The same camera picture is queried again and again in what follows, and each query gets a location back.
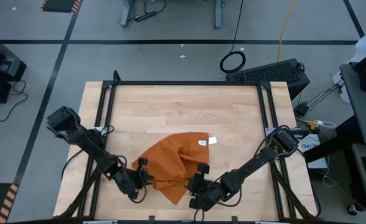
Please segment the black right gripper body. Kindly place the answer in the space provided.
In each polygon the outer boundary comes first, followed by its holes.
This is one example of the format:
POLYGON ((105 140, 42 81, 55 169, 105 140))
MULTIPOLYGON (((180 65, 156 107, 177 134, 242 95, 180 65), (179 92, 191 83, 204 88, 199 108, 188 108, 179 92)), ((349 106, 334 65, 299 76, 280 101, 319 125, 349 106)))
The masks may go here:
POLYGON ((220 201, 220 199, 225 198, 227 195, 226 189, 222 186, 218 180, 224 178, 228 172, 218 177, 216 180, 206 180, 204 176, 209 173, 210 166, 208 164, 199 163, 197 165, 197 172, 193 177, 201 178, 201 191, 198 195, 191 195, 192 198, 189 202, 189 207, 192 209, 202 209, 207 212, 215 204, 220 201))

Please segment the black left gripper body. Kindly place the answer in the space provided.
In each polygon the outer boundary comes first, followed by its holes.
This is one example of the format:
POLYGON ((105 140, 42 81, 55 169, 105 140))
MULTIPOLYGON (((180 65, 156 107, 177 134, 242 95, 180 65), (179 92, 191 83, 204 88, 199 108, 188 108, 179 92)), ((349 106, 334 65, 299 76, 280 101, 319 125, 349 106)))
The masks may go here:
POLYGON ((138 160, 138 168, 136 170, 124 169, 122 173, 122 190, 121 192, 126 194, 129 199, 137 200, 139 197, 140 184, 143 182, 140 178, 141 173, 147 172, 148 159, 140 157, 138 160))

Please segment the orange towel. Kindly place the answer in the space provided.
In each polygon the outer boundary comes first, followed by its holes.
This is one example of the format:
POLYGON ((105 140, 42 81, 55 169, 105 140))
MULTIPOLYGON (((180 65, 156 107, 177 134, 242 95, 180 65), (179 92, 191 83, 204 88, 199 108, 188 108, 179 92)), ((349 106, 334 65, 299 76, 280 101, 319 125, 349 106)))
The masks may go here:
POLYGON ((139 157, 145 166, 152 187, 176 205, 186 193, 188 180, 197 172, 198 164, 209 162, 209 134, 201 132, 169 135, 148 148, 139 157))

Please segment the white labelled box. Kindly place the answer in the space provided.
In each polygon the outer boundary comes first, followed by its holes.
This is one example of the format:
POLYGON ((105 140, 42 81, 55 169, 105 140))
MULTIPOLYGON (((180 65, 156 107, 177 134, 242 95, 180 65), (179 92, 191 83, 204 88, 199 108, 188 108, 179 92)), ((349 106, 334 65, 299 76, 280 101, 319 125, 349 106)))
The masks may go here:
MULTIPOLYGON (((301 150, 306 152, 318 145, 320 145, 319 138, 316 134, 309 134, 300 141, 301 150)), ((309 169, 327 169, 327 162, 325 158, 318 159, 308 163, 309 169)))

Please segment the black power adapter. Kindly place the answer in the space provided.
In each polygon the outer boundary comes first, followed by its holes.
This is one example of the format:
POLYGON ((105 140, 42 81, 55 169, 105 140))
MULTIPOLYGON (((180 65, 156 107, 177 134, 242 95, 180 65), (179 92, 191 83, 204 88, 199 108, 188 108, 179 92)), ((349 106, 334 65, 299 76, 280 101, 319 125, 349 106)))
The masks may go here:
POLYGON ((294 114, 296 117, 304 117, 308 111, 309 106, 307 105, 307 102, 303 102, 294 109, 294 114))

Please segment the black perforated computer tower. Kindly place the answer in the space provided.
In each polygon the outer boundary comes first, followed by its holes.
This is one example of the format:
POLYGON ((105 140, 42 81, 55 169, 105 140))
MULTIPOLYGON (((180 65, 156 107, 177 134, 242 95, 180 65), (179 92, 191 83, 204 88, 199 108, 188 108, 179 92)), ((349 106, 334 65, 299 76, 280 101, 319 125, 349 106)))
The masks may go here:
POLYGON ((286 82, 290 99, 293 100, 310 84, 304 64, 292 58, 226 75, 227 82, 286 82))

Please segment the black desk foot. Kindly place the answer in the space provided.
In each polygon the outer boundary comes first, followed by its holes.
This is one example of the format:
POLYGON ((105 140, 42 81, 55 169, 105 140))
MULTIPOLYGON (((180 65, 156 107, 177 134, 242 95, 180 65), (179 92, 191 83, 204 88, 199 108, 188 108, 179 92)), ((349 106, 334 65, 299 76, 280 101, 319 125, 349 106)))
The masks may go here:
POLYGON ((307 162, 313 162, 330 154, 351 147, 354 143, 364 143, 362 132, 355 115, 344 121, 336 129, 336 137, 304 152, 307 162))

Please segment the black power strip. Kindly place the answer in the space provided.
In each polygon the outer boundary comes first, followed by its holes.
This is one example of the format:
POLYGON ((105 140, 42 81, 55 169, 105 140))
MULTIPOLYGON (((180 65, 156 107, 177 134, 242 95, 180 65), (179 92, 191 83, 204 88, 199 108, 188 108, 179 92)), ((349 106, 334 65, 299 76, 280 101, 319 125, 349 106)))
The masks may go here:
POLYGON ((148 12, 148 13, 142 15, 142 16, 135 16, 134 20, 136 22, 142 22, 142 21, 150 19, 151 17, 154 17, 156 15, 157 15, 157 11, 152 11, 152 12, 148 12))

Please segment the grey desk leg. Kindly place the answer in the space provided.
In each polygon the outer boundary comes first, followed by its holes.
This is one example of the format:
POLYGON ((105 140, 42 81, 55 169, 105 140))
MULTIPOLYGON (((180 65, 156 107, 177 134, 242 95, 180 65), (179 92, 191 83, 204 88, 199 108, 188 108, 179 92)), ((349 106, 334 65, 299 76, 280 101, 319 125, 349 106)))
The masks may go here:
POLYGON ((222 8, 223 0, 214 0, 214 28, 220 29, 222 27, 222 8))
POLYGON ((135 0, 122 0, 122 3, 122 16, 118 23, 121 27, 126 28, 128 23, 135 16, 135 0))

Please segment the grey side desk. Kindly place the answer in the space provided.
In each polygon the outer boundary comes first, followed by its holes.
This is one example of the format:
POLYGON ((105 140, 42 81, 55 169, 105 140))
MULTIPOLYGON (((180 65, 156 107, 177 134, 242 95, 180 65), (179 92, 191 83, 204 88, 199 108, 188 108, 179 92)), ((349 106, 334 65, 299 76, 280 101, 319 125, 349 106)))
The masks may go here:
POLYGON ((366 143, 366 91, 362 91, 359 74, 354 71, 350 64, 343 64, 339 69, 364 142, 366 143))

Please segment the black metal table frame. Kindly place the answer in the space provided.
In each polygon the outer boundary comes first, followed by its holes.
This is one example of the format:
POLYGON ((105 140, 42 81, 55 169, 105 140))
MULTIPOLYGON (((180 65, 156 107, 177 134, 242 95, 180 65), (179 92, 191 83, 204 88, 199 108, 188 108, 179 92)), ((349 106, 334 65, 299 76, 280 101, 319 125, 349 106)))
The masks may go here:
MULTIPOLYGON (((210 146, 209 178, 240 167, 249 160, 264 139, 265 128, 273 124, 295 127, 286 83, 268 87, 207 81, 121 81, 115 89, 103 82, 87 82, 76 110, 84 126, 110 124, 106 148, 136 160, 150 146, 174 133, 205 132, 217 142, 210 146)), ((83 213, 99 220, 137 222, 154 220, 175 223, 191 220, 276 221, 290 215, 285 194, 277 208, 269 166, 245 180, 242 194, 208 212, 188 206, 185 194, 171 203, 152 187, 142 203, 131 202, 114 182, 101 178, 88 192, 83 213)))

